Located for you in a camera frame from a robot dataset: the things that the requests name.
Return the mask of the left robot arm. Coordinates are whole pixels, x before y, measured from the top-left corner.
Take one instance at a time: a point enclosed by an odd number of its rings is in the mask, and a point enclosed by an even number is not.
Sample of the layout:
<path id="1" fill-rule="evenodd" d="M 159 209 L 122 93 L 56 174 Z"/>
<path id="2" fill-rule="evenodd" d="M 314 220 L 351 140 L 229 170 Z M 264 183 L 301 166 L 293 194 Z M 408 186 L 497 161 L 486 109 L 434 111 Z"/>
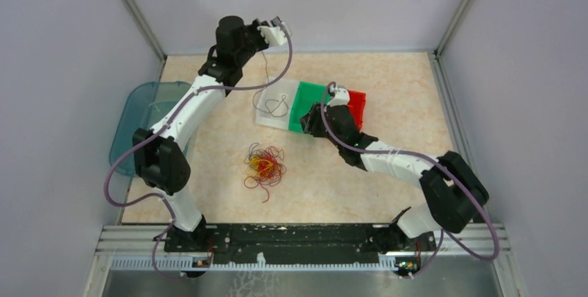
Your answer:
<path id="1" fill-rule="evenodd" d="M 236 87 L 246 63 L 256 53 L 287 41 L 272 22 L 256 19 L 246 24 L 238 16 L 222 18 L 215 35 L 215 45 L 180 101 L 149 129 L 138 128 L 132 137 L 135 173 L 170 205 L 173 227 L 191 251 L 206 246 L 208 233 L 200 228 L 203 215 L 187 187 L 191 167 L 184 149 L 205 117 Z"/>

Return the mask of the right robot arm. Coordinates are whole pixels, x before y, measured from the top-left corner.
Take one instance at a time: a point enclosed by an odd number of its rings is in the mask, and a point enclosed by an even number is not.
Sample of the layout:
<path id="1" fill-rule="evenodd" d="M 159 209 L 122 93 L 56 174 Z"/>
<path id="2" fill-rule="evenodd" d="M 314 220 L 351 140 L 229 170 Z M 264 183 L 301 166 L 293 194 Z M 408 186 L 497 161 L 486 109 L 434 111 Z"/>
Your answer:
<path id="1" fill-rule="evenodd" d="M 484 206 L 490 198 L 458 153 L 447 151 L 435 158 L 389 146 L 361 132 L 346 105 L 322 108 L 315 102 L 300 123 L 303 133 L 327 138 L 346 164 L 421 188 L 425 204 L 403 210 L 392 222 L 390 240 L 399 250 L 408 250 L 425 232 L 461 232 L 478 214 L 475 206 Z"/>

